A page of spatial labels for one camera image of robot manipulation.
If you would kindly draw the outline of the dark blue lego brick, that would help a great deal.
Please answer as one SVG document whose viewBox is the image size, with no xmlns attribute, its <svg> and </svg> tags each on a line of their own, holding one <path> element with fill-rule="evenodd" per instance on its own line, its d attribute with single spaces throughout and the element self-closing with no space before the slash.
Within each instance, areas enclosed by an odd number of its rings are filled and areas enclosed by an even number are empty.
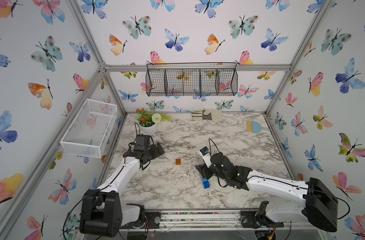
<svg viewBox="0 0 365 240">
<path fill-rule="evenodd" d="M 210 183 L 207 179 L 202 178 L 202 184 L 203 184 L 204 189 L 209 189 L 210 188 Z"/>
</svg>

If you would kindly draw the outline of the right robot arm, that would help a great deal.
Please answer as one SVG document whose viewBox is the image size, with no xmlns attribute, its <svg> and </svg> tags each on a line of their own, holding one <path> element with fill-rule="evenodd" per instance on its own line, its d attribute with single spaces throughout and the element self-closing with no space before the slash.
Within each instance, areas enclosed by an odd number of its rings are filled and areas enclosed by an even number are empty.
<svg viewBox="0 0 365 240">
<path fill-rule="evenodd" d="M 257 211 L 243 214 L 245 228 L 283 227 L 285 222 L 309 222 L 314 227 L 337 231 L 338 200 L 322 181 L 294 181 L 266 175 L 248 167 L 235 166 L 219 152 L 211 154 L 204 147 L 199 150 L 204 163 L 196 169 L 202 178 L 223 180 L 225 187 L 237 190 L 264 192 L 285 200 L 284 203 L 263 201 Z"/>
</svg>

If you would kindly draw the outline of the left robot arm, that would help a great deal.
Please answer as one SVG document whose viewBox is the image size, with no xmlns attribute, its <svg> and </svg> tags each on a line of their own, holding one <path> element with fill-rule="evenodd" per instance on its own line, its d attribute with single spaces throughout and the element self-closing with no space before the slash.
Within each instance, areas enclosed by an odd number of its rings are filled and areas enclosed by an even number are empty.
<svg viewBox="0 0 365 240">
<path fill-rule="evenodd" d="M 121 227 L 143 228 L 146 224 L 143 205 L 121 205 L 121 195 L 131 178 L 144 170 L 144 164 L 162 156 L 164 149 L 157 143 L 149 147 L 135 147 L 123 155 L 118 169 L 95 190 L 88 190 L 82 198 L 79 231 L 85 235 L 115 237 Z"/>
</svg>

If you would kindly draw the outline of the white flower pot plant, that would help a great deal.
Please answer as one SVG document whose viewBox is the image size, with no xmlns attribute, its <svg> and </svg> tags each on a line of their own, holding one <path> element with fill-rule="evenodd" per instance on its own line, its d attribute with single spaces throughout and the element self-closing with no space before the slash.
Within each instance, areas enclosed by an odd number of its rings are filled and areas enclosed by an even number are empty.
<svg viewBox="0 0 365 240">
<path fill-rule="evenodd" d="M 162 122 L 171 121 L 172 117 L 167 114 L 159 114 L 145 109 L 137 109 L 137 122 L 144 135 L 154 135 Z"/>
</svg>

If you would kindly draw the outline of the blue hand brush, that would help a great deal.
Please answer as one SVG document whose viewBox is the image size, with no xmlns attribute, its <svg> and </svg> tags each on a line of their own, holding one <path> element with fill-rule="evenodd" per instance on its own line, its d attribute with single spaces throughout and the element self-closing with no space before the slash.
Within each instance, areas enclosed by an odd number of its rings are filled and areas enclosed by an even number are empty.
<svg viewBox="0 0 365 240">
<path fill-rule="evenodd" d="M 261 131 L 269 131 L 269 128 L 262 127 L 261 124 L 259 124 L 256 121 L 247 121 L 246 122 L 246 131 L 248 133 L 258 134 Z"/>
</svg>

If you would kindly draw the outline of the white mesh basket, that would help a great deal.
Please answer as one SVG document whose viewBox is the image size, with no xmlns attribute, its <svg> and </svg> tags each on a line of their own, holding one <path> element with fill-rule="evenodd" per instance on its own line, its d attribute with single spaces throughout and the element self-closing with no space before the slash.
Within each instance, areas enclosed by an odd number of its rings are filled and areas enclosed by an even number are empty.
<svg viewBox="0 0 365 240">
<path fill-rule="evenodd" d="M 86 99 L 60 140 L 69 155 L 101 158 L 117 117 L 117 106 Z"/>
</svg>

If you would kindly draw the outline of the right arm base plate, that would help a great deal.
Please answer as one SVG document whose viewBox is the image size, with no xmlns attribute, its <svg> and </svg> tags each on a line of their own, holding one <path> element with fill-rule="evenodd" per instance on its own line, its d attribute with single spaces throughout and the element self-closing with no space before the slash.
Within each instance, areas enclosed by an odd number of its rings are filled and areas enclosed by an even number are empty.
<svg viewBox="0 0 365 240">
<path fill-rule="evenodd" d="M 266 215 L 266 208 L 269 201 L 260 203 L 258 210 L 248 210 L 240 212 L 240 224 L 243 228 L 258 229 L 260 227 L 267 228 L 283 228 L 283 222 L 274 222 Z"/>
</svg>

